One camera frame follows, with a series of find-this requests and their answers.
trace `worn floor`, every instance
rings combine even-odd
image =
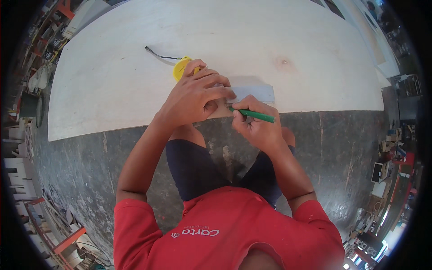
[[[145,127],[89,134],[48,142],[48,103],[51,86],[43,91],[44,119],[34,130],[35,170],[41,188],[57,203],[69,207],[92,240],[112,254],[115,190],[122,166]],[[197,123],[211,156],[228,176],[241,177],[254,162],[258,150],[231,128],[232,118]],[[281,115],[284,126],[296,136],[296,157],[312,180],[330,220],[342,240],[366,207],[373,184],[372,164],[378,158],[378,142],[388,129],[384,111],[326,111]],[[163,232],[181,219],[182,201],[162,154],[148,202]],[[277,209],[290,215],[285,198]]]

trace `person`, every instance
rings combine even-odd
[[[378,21],[377,13],[375,12],[375,5],[371,1],[368,1],[367,4],[372,17],[374,17],[375,21]]]
[[[200,71],[194,74],[196,67]],[[217,109],[216,99],[235,97],[229,80],[202,60],[185,67],[120,174],[114,208],[117,270],[341,268],[339,232],[294,158],[294,135],[281,127],[275,108],[251,95],[232,104],[233,128],[260,153],[238,186],[217,171],[192,123],[207,119]],[[248,123],[239,109],[272,115],[276,122]],[[184,202],[182,220],[165,235],[146,197],[164,148]],[[281,194],[292,218],[274,209]]]

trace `wooden board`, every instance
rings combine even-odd
[[[132,0],[64,47],[48,140],[147,125],[176,81],[174,61],[201,58],[233,86],[273,86],[280,112],[383,110],[368,50],[345,20],[308,0]],[[212,117],[232,115],[220,108]]]

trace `hand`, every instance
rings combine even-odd
[[[194,75],[196,67],[201,70]],[[214,87],[217,83],[223,86]],[[216,111],[215,99],[236,97],[228,88],[230,86],[228,78],[207,69],[201,59],[192,60],[184,68],[182,78],[172,89],[159,115],[173,128],[204,121]]]
[[[232,127],[243,135],[253,146],[259,148],[268,156],[277,152],[280,145],[286,145],[282,137],[279,112],[269,105],[259,102],[254,96],[248,95],[240,102],[234,103],[232,107],[234,119]],[[239,109],[249,109],[275,117],[274,123],[252,118],[250,123],[246,123],[246,116],[242,115]]]

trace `fingers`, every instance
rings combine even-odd
[[[189,61],[189,63],[184,68],[183,77],[190,77],[194,74],[196,67],[205,68],[207,66],[201,59],[195,59]]]
[[[243,118],[243,115],[237,111],[234,110],[232,112],[234,115],[234,119],[232,120],[232,127],[238,131],[243,137],[247,137],[249,125],[246,123],[245,119]]]
[[[217,110],[217,103],[214,100],[210,100],[204,106],[204,120],[206,120],[212,113]]]
[[[219,73],[216,70],[210,70],[208,68],[204,68],[200,71],[198,71],[195,75],[192,76],[192,79],[201,79],[204,78],[205,76],[209,76],[211,74],[216,74],[219,75]]]
[[[228,78],[225,76],[219,75],[219,74],[211,74],[211,75],[205,76],[205,77],[197,80],[197,82],[200,85],[202,85],[204,88],[213,87],[217,83],[222,84],[225,87],[231,86]]]
[[[249,109],[251,111],[257,111],[272,116],[276,116],[279,114],[279,112],[275,108],[258,101],[257,98],[253,95],[246,96],[241,101],[232,104],[232,107],[236,110]]]
[[[210,100],[215,100],[218,98],[236,97],[234,92],[230,88],[227,88],[225,86],[212,87],[212,88],[205,89],[204,91],[205,91],[204,92],[205,102],[208,102]]]

